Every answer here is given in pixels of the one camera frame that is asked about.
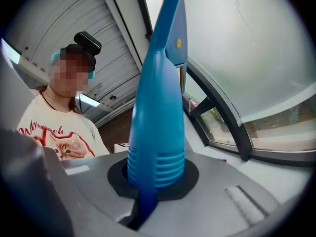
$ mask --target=necklace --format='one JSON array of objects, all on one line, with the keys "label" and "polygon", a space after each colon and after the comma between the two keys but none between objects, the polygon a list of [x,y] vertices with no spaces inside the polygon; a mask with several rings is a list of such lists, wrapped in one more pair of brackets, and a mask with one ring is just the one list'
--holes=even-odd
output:
[{"label": "necklace", "polygon": [[52,106],[50,105],[50,103],[48,103],[48,101],[45,99],[43,93],[41,92],[40,94],[41,94],[41,96],[43,97],[43,99],[45,100],[45,102],[46,102],[51,108],[53,108],[53,109],[56,111],[56,109],[55,109],[54,107],[52,107]]}]

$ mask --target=woman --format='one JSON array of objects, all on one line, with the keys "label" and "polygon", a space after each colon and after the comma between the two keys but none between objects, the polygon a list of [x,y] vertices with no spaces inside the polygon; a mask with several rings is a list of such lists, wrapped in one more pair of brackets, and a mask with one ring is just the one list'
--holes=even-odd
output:
[{"label": "woman", "polygon": [[93,79],[95,63],[78,44],[55,52],[49,85],[33,90],[35,98],[19,122],[20,133],[55,150],[60,160],[109,154],[98,129],[75,103],[77,91]]}]

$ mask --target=cream t-shirt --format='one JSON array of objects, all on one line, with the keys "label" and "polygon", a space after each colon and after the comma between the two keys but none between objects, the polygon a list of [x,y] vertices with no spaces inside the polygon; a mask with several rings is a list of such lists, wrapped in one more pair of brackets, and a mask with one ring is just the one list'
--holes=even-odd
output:
[{"label": "cream t-shirt", "polygon": [[51,108],[37,90],[23,114],[17,130],[38,144],[50,147],[60,160],[108,155],[96,126],[73,111],[63,113]]}]

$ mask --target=black rubber gasket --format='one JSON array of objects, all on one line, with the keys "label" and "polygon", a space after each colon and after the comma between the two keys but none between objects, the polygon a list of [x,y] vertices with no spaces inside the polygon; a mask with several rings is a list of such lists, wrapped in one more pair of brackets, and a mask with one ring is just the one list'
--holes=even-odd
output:
[{"label": "black rubber gasket", "polygon": [[[108,170],[108,181],[116,193],[124,198],[137,199],[138,188],[127,180],[127,158],[114,163]],[[184,173],[178,181],[157,192],[157,201],[182,199],[198,182],[198,168],[185,159]]]}]

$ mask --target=blue hair tie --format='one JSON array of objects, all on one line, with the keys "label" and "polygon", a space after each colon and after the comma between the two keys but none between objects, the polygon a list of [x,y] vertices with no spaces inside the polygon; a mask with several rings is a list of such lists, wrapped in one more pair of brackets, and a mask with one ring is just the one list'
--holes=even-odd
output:
[{"label": "blue hair tie", "polygon": [[88,73],[88,79],[89,80],[93,80],[94,79],[94,71]]},{"label": "blue hair tie", "polygon": [[50,60],[49,60],[50,65],[51,65],[51,66],[54,66],[55,61],[59,61],[59,60],[60,60],[60,50],[54,52],[54,53],[51,55]]}]

